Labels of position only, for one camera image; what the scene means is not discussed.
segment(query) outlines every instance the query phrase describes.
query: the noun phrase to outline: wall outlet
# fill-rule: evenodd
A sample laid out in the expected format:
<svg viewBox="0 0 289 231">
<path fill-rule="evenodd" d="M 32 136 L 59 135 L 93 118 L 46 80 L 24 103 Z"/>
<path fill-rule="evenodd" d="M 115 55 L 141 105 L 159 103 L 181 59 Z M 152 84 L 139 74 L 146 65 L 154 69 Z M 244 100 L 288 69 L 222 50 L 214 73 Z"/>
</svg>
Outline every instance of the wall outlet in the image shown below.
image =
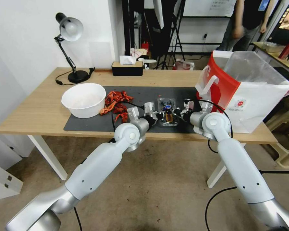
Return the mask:
<svg viewBox="0 0 289 231">
<path fill-rule="evenodd" d="M 202 37 L 202 40 L 205 41 L 207 36 L 208 36 L 208 33 L 205 33 Z"/>
</svg>

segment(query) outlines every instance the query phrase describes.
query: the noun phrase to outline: red and white bag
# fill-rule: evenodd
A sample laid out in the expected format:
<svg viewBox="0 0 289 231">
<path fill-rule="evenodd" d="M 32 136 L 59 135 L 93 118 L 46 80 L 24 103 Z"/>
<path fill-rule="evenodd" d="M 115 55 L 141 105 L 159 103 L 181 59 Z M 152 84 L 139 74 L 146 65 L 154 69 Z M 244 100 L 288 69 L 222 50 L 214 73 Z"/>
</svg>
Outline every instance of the red and white bag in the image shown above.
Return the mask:
<svg viewBox="0 0 289 231">
<path fill-rule="evenodd" d="M 252 133 L 289 95 L 289 81 L 250 51 L 214 51 L 195 87 L 199 99 L 225 109 L 236 133 Z M 212 105 L 203 106 L 218 111 Z"/>
</svg>

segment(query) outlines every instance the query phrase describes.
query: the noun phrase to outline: black shirt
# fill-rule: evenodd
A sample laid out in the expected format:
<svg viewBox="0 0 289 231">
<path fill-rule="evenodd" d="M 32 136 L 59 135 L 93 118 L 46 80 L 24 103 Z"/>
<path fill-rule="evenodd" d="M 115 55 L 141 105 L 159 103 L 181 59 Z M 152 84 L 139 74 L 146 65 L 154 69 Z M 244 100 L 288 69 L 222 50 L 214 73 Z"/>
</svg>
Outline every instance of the black shirt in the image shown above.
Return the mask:
<svg viewBox="0 0 289 231">
<path fill-rule="evenodd" d="M 259 11 L 259 6 L 262 0 L 245 0 L 244 1 L 244 11 L 243 11 L 243 26 L 246 29 L 254 29 L 257 26 L 260 25 L 261 21 L 264 19 L 264 15 L 266 13 L 267 7 L 269 3 L 266 6 L 266 9 L 264 11 Z M 235 8 L 231 16 L 231 19 L 233 22 L 235 21 Z"/>
</svg>

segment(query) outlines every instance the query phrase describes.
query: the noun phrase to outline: jeans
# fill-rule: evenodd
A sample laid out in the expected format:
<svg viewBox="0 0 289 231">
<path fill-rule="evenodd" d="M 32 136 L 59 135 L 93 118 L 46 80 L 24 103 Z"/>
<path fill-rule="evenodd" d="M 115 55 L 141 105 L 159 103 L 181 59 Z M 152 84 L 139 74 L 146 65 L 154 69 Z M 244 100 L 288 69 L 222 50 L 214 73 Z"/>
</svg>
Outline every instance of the jeans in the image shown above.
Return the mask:
<svg viewBox="0 0 289 231">
<path fill-rule="evenodd" d="M 259 26 L 257 26 L 254 29 L 246 29 L 244 27 L 244 34 L 241 38 L 233 38 L 232 37 L 232 30 L 233 30 L 233 22 L 230 19 L 228 22 L 228 26 L 226 28 L 223 41 L 221 45 L 217 48 L 217 50 L 223 50 L 223 51 L 230 51 L 231 48 L 233 48 L 232 51 L 245 51 L 248 49 L 249 43 L 254 37 L 255 33 L 257 32 Z"/>
</svg>

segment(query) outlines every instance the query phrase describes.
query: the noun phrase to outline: white robotic arm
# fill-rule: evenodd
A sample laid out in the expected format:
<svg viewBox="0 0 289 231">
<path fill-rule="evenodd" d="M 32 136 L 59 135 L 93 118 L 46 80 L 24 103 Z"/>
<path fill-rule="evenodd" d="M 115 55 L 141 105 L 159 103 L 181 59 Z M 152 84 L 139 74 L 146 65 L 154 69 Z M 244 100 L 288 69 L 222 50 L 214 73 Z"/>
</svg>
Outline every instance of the white robotic arm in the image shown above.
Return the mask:
<svg viewBox="0 0 289 231">
<path fill-rule="evenodd" d="M 137 108 L 133 108 L 133 112 L 137 114 Z M 56 214 L 69 211 L 83 197 L 92 193 L 120 163 L 122 153 L 135 150 L 139 143 L 144 141 L 146 131 L 156 122 L 156 118 L 152 119 L 151 111 L 147 114 L 151 116 L 138 119 L 135 115 L 132 121 L 135 125 L 132 123 L 119 125 L 114 134 L 115 143 L 103 143 L 98 146 L 77 166 L 63 186 L 39 194 L 9 221 L 6 230 L 59 230 L 61 222 Z"/>
<path fill-rule="evenodd" d="M 289 212 L 274 198 L 251 158 L 232 139 L 229 119 L 221 113 L 194 112 L 193 102 L 183 111 L 175 109 L 174 116 L 189 122 L 194 131 L 218 142 L 218 153 L 255 216 L 269 227 L 289 230 Z M 154 103 L 145 104 L 144 117 L 138 118 L 136 107 L 127 110 L 130 123 L 118 126 L 115 143 L 103 143 L 80 164 L 66 183 L 53 191 L 34 198 L 6 225 L 7 231 L 57 231 L 61 222 L 56 214 L 69 211 L 86 195 L 93 192 L 114 170 L 124 151 L 133 151 L 145 140 L 146 132 L 160 119 Z"/>
<path fill-rule="evenodd" d="M 218 154 L 235 185 L 244 196 L 255 216 L 272 228 L 289 230 L 289 211 L 274 198 L 259 170 L 239 141 L 229 136 L 230 121 L 221 113 L 193 112 L 194 102 L 186 102 L 183 111 L 175 114 L 194 125 L 194 131 L 218 142 Z"/>
</svg>

